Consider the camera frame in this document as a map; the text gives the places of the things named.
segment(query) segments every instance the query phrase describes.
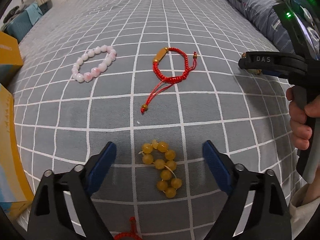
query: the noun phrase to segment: light blue cloth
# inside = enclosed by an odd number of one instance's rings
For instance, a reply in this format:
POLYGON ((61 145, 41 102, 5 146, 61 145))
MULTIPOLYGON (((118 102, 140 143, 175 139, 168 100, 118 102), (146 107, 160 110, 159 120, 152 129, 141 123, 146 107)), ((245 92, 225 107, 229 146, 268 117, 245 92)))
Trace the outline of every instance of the light blue cloth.
POLYGON ((42 11, 38 7, 38 4, 36 2, 30 4, 27 8, 26 11, 29 15, 30 22, 33 25, 36 24, 36 22, 42 17, 42 11))

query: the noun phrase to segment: yellow box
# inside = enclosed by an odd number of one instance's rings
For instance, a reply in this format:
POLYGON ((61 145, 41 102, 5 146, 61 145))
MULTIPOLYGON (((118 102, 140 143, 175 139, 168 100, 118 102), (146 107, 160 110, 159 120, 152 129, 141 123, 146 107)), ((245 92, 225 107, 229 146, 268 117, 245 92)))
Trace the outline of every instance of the yellow box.
POLYGON ((0 206, 16 219, 33 200, 20 161, 13 121, 13 97, 0 84, 0 206))
POLYGON ((0 32, 0 83, 6 87, 22 65, 17 40, 0 32))

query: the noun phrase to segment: human hand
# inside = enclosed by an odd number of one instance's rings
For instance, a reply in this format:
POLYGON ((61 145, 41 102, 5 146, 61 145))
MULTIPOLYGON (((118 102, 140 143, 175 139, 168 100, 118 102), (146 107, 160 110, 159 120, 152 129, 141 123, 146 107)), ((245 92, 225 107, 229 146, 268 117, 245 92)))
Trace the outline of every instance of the human hand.
POLYGON ((304 110, 301 110, 294 101, 292 88, 288 88, 286 97, 291 101, 289 104, 289 115, 291 117, 290 126, 292 129, 291 139, 293 145, 300 150, 307 150, 309 148, 312 129, 305 125, 305 123, 307 116, 320 118, 320 96, 306 105, 304 110))

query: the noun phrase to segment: bed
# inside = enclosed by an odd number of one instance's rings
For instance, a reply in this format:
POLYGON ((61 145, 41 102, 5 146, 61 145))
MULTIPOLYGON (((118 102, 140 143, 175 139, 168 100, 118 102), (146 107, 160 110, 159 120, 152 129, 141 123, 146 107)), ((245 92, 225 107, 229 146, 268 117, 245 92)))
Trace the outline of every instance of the bed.
MULTIPOLYGON (((24 66, 10 85, 22 164, 35 191, 47 169, 71 170, 117 145, 115 164, 93 203, 112 234, 128 231, 135 216, 144 240, 198 240, 208 233, 227 196, 202 158, 211 140, 247 169, 273 169, 286 200, 302 182, 289 141, 286 80, 252 75, 238 68, 241 54, 276 48, 225 0, 67 0, 53 7, 20 43, 24 66), (117 59, 91 82, 71 76, 85 51, 112 45, 117 59), (159 80, 152 59, 163 47, 198 54, 186 80, 140 106, 159 80), (158 172, 138 152, 152 139, 177 153, 183 186, 168 199, 156 189, 158 172)), ((81 66, 96 67, 99 54, 81 66)), ((181 75, 183 58, 167 54, 159 65, 167 76, 181 75)), ((250 193, 243 220, 251 208, 250 193)), ((83 234, 68 193, 75 230, 83 234)), ((24 214, 20 222, 26 228, 24 214)))

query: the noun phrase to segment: yellow bead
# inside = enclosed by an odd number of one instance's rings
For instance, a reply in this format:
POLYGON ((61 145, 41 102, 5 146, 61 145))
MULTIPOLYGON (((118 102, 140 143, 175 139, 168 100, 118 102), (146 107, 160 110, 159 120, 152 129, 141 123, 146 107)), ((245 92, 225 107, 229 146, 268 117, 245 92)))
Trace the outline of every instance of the yellow bead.
POLYGON ((142 145, 142 151, 144 154, 149 154, 151 153, 153 150, 153 147, 150 143, 145 143, 144 145, 142 145))
POLYGON ((157 149, 161 153, 165 153, 169 148, 169 145, 166 142, 159 142, 157 149))
POLYGON ((155 167, 157 170, 162 170, 164 168, 165 162, 162 159, 157 159, 155 161, 155 167))
POLYGON ((153 139, 153 140, 151 141, 151 144, 152 144, 152 146, 153 146, 154 149, 157 149, 157 147, 158 147, 158 142, 157 142, 156 139, 153 139))
POLYGON ((175 161, 167 161, 165 165, 169 167, 172 171, 174 171, 177 168, 177 163, 175 161))
POLYGON ((168 188, 168 183, 165 180, 158 181, 157 188, 161 191, 165 191, 168 188))
POLYGON ((160 177, 163 180, 169 180, 172 177, 172 173, 169 170, 163 170, 160 173, 160 177))
POLYGON ((165 195, 167 196, 167 198, 173 198, 175 197, 176 194, 177 194, 177 191, 173 187, 169 187, 165 191, 165 195))
POLYGON ((164 157, 167 160, 172 161, 176 157, 176 153, 174 150, 167 150, 164 154, 164 157))
POLYGON ((182 186, 182 180, 178 178, 173 178, 171 180, 171 186, 175 189, 180 188, 182 186))
POLYGON ((144 164, 151 164, 153 162, 153 156, 152 154, 145 154, 143 157, 142 157, 142 162, 144 164))

